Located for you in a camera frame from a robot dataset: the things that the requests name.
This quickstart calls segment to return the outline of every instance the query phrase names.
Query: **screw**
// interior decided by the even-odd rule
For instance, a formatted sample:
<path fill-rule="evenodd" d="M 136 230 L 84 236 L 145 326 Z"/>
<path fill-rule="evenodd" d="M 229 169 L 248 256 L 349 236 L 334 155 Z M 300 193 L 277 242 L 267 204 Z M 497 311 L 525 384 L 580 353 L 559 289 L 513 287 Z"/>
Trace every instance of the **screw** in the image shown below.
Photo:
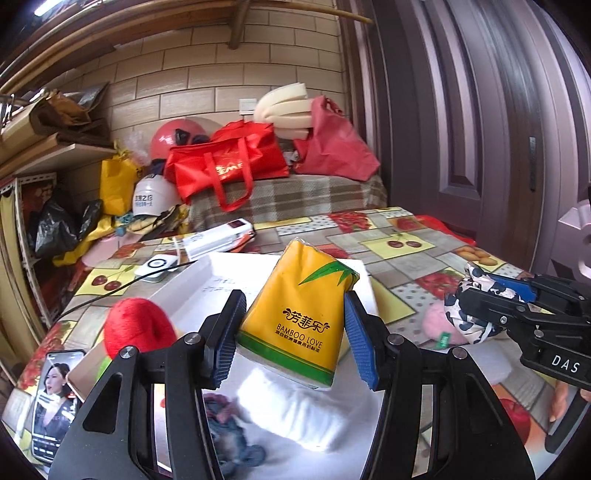
<path fill-rule="evenodd" d="M 119 354 L 121 355 L 121 358 L 131 358 L 137 351 L 137 348 L 134 346 L 124 346 L 121 350 L 119 350 Z"/>
<path fill-rule="evenodd" d="M 388 335 L 388 343 L 390 345 L 402 345 L 404 343 L 404 337 L 398 333 L 391 333 Z"/>
<path fill-rule="evenodd" d="M 201 335 L 199 335 L 197 332 L 188 333 L 185 335 L 184 340 L 187 345 L 195 345 L 201 341 Z"/>
<path fill-rule="evenodd" d="M 463 348 L 458 346 L 452 350 L 452 354 L 458 360 L 464 360 L 468 356 L 468 352 L 466 352 Z"/>

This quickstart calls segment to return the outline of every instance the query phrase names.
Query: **white helmet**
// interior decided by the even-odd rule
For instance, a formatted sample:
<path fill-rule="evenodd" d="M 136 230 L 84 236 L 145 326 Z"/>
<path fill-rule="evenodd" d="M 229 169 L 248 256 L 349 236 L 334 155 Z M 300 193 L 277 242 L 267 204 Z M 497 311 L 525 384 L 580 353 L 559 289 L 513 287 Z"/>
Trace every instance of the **white helmet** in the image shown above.
<path fill-rule="evenodd" d="M 150 174 L 135 186 L 134 216 L 158 216 L 175 205 L 182 204 L 177 188 L 162 175 Z"/>

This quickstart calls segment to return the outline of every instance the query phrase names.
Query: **red yarn ball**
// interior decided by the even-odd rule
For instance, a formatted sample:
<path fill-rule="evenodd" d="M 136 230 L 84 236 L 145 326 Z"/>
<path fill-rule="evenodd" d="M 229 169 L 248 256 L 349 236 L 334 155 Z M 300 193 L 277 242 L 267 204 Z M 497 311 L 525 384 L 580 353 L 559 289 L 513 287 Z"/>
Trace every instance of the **red yarn ball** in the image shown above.
<path fill-rule="evenodd" d="M 123 299 L 111 307 L 105 320 L 105 349 L 113 359 L 124 346 L 140 352 L 168 348 L 177 341 L 168 316 L 147 299 Z"/>

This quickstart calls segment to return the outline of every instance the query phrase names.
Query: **red helmet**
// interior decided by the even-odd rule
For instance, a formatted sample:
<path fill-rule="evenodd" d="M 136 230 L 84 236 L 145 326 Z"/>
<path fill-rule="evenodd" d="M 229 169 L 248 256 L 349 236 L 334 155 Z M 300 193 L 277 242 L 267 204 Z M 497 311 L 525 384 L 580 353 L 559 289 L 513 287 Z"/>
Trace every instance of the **red helmet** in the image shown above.
<path fill-rule="evenodd" d="M 205 130 L 197 122 L 187 118 L 171 120 L 161 126 L 152 137 L 150 157 L 168 158 L 170 147 L 190 145 L 196 135 L 205 135 Z"/>

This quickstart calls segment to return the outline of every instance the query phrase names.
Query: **brick wall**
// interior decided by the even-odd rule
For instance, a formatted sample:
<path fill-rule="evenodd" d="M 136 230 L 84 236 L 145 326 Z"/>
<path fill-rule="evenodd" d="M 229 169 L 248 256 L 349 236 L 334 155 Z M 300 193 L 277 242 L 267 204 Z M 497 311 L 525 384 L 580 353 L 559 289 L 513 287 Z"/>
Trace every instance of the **brick wall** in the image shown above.
<path fill-rule="evenodd" d="M 332 0 L 313 1 L 332 6 Z M 109 81 L 93 116 L 108 120 L 113 139 L 139 131 L 146 143 L 163 123 L 185 116 L 196 117 L 211 133 L 242 118 L 240 98 L 259 99 L 294 82 L 347 111 L 336 17 L 252 9 L 237 50 L 228 49 L 229 36 L 227 25 L 210 25 L 143 38 L 60 75 L 50 86 L 75 91 Z M 98 197 L 99 173 L 100 164 L 91 164 L 62 175 L 76 203 Z"/>

